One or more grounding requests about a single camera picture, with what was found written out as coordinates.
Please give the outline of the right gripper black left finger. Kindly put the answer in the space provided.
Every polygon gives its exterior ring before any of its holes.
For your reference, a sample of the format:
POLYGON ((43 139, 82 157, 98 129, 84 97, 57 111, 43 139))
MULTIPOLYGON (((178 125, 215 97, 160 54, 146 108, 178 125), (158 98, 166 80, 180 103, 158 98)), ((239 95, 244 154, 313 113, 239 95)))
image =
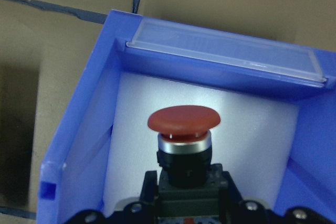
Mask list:
POLYGON ((157 172, 148 171, 144 176, 139 200, 127 204, 121 211, 114 211, 108 217, 97 210, 83 210, 66 223, 157 223, 157 186, 157 172))

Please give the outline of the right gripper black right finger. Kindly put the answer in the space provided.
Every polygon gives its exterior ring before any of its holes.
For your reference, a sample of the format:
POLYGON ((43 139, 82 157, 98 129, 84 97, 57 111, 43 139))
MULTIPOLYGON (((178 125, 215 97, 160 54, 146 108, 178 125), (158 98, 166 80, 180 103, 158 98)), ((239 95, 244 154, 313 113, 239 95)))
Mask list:
POLYGON ((227 185, 219 190, 220 223, 333 223, 318 212, 302 206, 289 208, 284 215, 278 215, 256 200, 244 200, 230 173, 224 171, 222 175, 227 185))

